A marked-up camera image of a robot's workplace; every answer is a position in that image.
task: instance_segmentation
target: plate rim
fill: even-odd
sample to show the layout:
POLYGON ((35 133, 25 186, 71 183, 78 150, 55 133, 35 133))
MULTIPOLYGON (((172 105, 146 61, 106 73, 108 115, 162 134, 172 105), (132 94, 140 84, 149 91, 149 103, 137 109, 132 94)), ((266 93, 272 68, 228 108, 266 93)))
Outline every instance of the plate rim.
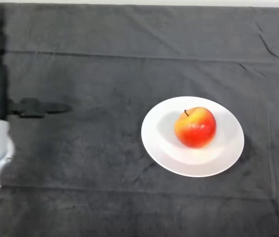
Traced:
POLYGON ((144 117, 144 120, 143 120, 143 122, 142 122, 142 126, 141 126, 141 140, 142 140, 142 143, 143 143, 144 148, 145 148, 146 152, 148 153, 148 155, 149 155, 157 164, 159 164, 159 165, 160 165, 161 167, 163 167, 164 169, 169 170, 169 171, 171 171, 171 172, 173 172, 173 173, 175 173, 175 174, 182 175, 182 176, 186 176, 186 177, 202 178, 202 177, 214 176, 214 175, 220 174, 220 173, 226 171, 227 169, 229 169, 230 167, 232 167, 232 166, 239 160, 239 158, 240 158, 240 156, 241 156, 241 154, 242 154, 242 152, 243 152, 243 149, 244 149, 244 142, 245 142, 245 140, 244 140, 244 132, 243 132, 241 123, 238 121, 238 119, 236 118, 236 116, 235 116, 229 109, 227 109, 227 108, 224 107, 224 106, 222 106, 222 107, 225 108, 227 111, 229 111, 229 113, 231 113, 231 115, 235 118, 235 120, 236 120, 237 123, 239 124, 240 130, 241 130, 241 133, 242 133, 242 140, 243 140, 242 148, 241 148, 241 152, 240 152, 239 157, 238 157, 237 159, 235 159, 235 161, 234 161, 233 163, 231 163, 231 165, 226 166, 225 169, 222 169, 221 171, 218 171, 218 172, 215 172, 215 173, 211 173, 211 174, 208 174, 208 175, 190 175, 190 174, 183 174, 183 173, 179 173, 179 172, 173 170, 172 168, 165 167, 163 164, 161 164, 160 162, 158 162, 158 161, 154 158, 154 156, 151 154, 151 152, 149 152, 149 151, 147 150, 147 146, 145 145, 145 142, 144 142, 144 139, 143 139, 143 127, 144 127, 144 122, 145 122, 145 120, 146 120, 147 115, 148 115, 148 114, 150 113, 150 111, 153 110, 157 105, 159 105, 159 104, 161 104, 161 103, 163 103, 163 102, 166 102, 166 101, 168 101, 168 100, 176 99, 176 98, 198 98, 198 99, 203 99, 203 100, 211 101, 211 102, 214 102, 214 103, 216 103, 216 104, 222 106, 221 104, 219 104, 219 103, 217 103, 217 102, 215 102, 215 101, 212 101, 212 100, 209 100, 209 99, 206 99, 206 98, 203 98, 203 97, 198 97, 198 96, 177 96, 177 97, 172 97, 172 98, 163 100, 163 101, 159 102, 158 104, 154 105, 154 106, 146 113, 146 115, 145 115, 145 117, 144 117))

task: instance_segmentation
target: dark gray cloth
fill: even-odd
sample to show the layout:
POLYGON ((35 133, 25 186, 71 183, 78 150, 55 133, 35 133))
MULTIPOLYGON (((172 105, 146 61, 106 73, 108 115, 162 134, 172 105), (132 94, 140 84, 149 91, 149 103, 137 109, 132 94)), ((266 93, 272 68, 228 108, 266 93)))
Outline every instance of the dark gray cloth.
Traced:
POLYGON ((10 118, 0 237, 279 237, 279 9, 8 4, 10 96, 67 103, 10 118), (146 113, 199 96, 240 121, 227 171, 157 165, 146 113))

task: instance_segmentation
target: apple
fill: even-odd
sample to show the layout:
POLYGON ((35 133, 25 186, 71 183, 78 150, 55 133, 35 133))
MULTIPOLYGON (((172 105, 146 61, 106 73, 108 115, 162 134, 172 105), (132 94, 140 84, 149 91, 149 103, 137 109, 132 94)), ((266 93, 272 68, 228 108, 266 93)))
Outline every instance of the apple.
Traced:
POLYGON ((213 140, 216 120, 211 111, 204 107, 185 110, 175 122, 174 133, 183 145, 201 148, 213 140))

